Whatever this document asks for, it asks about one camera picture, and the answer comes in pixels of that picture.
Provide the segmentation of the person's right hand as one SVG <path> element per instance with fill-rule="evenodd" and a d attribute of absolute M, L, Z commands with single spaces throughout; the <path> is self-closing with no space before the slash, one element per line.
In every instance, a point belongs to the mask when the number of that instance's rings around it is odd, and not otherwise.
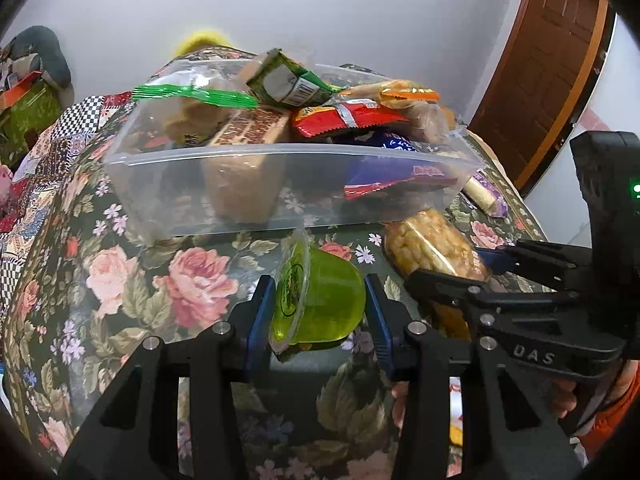
<path fill-rule="evenodd" d="M 604 398 L 604 404 L 620 400 L 631 387 L 638 372 L 639 362 L 636 360 L 627 361 L 617 374 L 617 379 L 608 388 L 608 394 Z M 565 379 L 555 379 L 554 393 L 550 401 L 551 413 L 556 418 L 564 418 L 573 411 L 577 405 L 577 398 L 573 393 L 576 382 Z"/>

